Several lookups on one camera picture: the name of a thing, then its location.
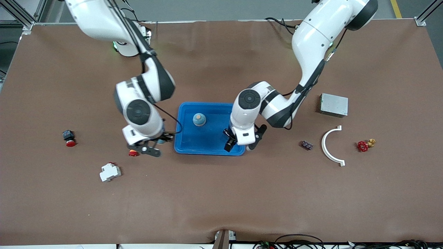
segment gray floor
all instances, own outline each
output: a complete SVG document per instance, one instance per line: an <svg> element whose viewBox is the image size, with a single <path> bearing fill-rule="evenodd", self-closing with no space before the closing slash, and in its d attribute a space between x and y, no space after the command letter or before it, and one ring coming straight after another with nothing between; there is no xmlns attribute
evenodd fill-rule
<svg viewBox="0 0 443 249"><path fill-rule="evenodd" d="M397 0L403 18L418 16L431 0ZM426 28L434 45L440 65L443 67L443 6L436 9L427 19Z"/></svg>
<svg viewBox="0 0 443 249"><path fill-rule="evenodd" d="M22 34L22 26L8 25L0 29L0 43L18 42ZM7 72L16 51L16 43L0 44L0 70Z"/></svg>
<svg viewBox="0 0 443 249"><path fill-rule="evenodd" d="M304 19L315 7L310 0L130 0L139 20L242 20ZM395 18L390 0L378 0L379 10L375 18Z"/></svg>

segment small bottle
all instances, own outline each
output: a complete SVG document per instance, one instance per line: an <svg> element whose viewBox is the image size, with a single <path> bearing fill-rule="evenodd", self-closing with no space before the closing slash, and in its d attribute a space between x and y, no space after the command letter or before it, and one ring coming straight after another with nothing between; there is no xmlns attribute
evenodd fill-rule
<svg viewBox="0 0 443 249"><path fill-rule="evenodd" d="M202 126L206 123L206 117L205 117L205 115L203 115L201 113L196 113L194 115L194 117L192 118L192 122L196 126Z"/></svg>

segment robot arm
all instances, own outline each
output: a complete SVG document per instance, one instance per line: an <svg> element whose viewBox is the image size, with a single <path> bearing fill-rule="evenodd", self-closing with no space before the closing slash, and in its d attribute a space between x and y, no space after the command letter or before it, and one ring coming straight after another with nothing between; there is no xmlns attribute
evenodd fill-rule
<svg viewBox="0 0 443 249"><path fill-rule="evenodd" d="M69 11L80 29L88 36L115 41L120 44L119 52L125 56L140 55L148 66L137 77L116 85L114 100L128 126L123 135L128 146L143 143L145 154L160 156L160 151L147 145L148 141L171 140L172 134L165 133L163 119L154 104L169 99L175 91L175 82L157 59L157 53L149 46L139 31L139 25L123 16L115 6L115 0L65 0Z"/></svg>
<svg viewBox="0 0 443 249"><path fill-rule="evenodd" d="M230 116L230 137L234 136L239 145L255 143L256 134L251 131L254 131L253 124L258 114L274 128L288 126L320 76L325 66L324 57L329 44L337 38L343 28L355 31L365 26L374 17L377 9L377 0L320 1L292 37L292 49L302 70L302 78L296 89L289 99L283 97L267 82L256 82L243 90L242 93L257 92L260 95L260 104L253 109L244 108L240 103L247 101L246 95L237 96Z"/></svg>

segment brass valve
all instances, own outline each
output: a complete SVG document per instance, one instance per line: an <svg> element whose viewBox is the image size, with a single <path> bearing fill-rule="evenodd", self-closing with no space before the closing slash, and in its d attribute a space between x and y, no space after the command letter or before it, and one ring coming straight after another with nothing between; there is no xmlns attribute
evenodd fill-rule
<svg viewBox="0 0 443 249"><path fill-rule="evenodd" d="M372 148L372 147L374 147L375 139L369 139L369 142L366 142L366 143L368 144L369 148Z"/></svg>

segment brown mat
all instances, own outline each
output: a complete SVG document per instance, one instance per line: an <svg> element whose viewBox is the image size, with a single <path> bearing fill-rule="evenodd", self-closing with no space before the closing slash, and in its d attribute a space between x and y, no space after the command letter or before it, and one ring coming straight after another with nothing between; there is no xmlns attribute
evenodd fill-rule
<svg viewBox="0 0 443 249"><path fill-rule="evenodd" d="M233 102L255 81L281 93L299 82L282 27L152 27L152 46L177 83L159 105L174 115L184 101ZM161 158L129 157L112 92L140 69L138 58L76 26L35 26L23 37L0 97L0 244L197 243L219 229L240 240L306 233L324 241L443 241L443 71L413 20L348 32L294 128L270 128L241 157L180 155L173 144L161 146ZM349 116L316 113L321 93L348 97ZM337 125L343 131L327 144L344 168L320 145ZM66 129L77 146L64 145ZM376 146L357 152L355 142L369 138ZM108 162L124 175L102 183Z"/></svg>

